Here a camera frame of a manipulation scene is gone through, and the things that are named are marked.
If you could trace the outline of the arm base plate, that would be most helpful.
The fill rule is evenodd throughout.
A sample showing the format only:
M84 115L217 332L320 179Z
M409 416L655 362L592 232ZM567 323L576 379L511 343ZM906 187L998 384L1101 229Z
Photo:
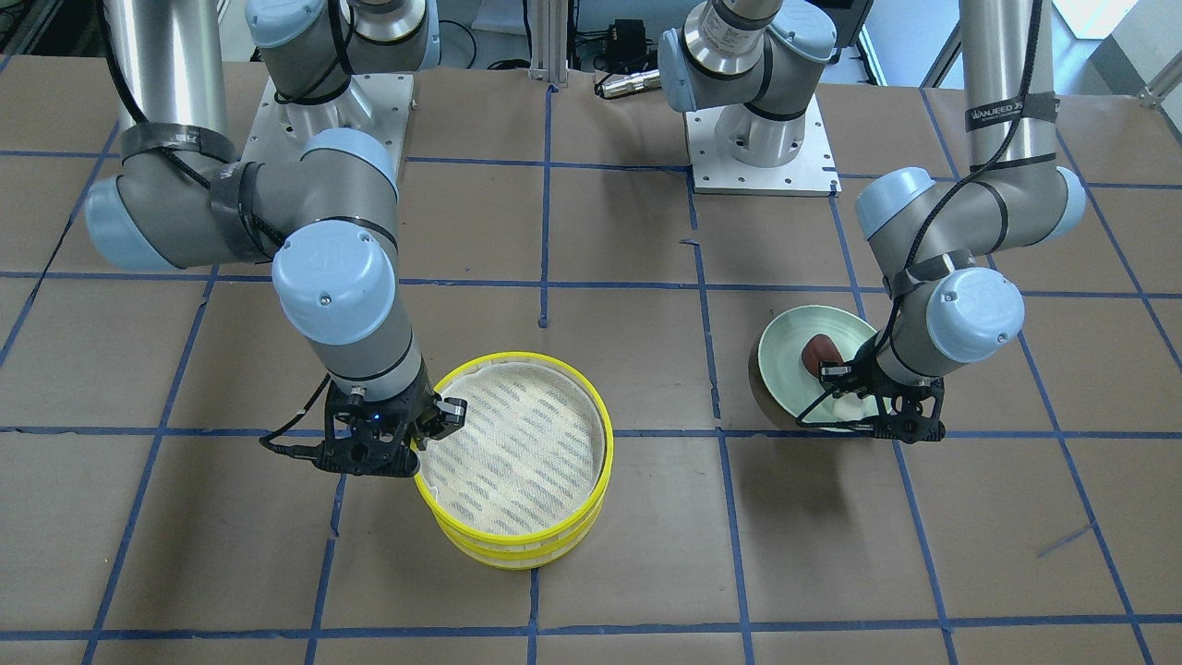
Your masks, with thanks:
M816 98L805 115L786 122L755 116L742 104L691 111L684 120L695 193L795 197L842 193Z
M267 80L242 148L249 163L298 159L314 135L353 128L379 141L392 159L392 175L400 174L415 93L411 74L355 74L346 92L322 105L280 104L275 92Z

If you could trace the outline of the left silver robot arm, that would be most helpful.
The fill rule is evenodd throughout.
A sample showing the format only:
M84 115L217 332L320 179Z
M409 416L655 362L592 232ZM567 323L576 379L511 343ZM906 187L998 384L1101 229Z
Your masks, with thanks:
M940 441L946 374L1020 333L1020 291L978 259L1071 232L1085 198L1079 177L1056 164L1048 20L1043 1L959 4L970 170L939 184L923 168L900 168L857 198L891 300L882 330L844 352L794 308L786 358L760 343L764 386L799 428ZM808 105L834 46L833 21L811 4L704 1L662 34L657 66L688 125L717 110L709 154L782 175L807 144Z

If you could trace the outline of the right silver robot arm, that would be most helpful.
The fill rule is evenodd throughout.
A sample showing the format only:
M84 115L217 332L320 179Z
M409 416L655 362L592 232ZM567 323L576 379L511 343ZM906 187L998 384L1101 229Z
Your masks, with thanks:
M86 194L86 230L123 270L269 265L293 328L326 370L324 438L265 449L327 472L410 478L418 451L465 425L430 386L398 291L397 169L366 76L439 60L431 1L248 1L252 43L292 156L225 133L223 51L212 1L98 1L124 110L122 170Z

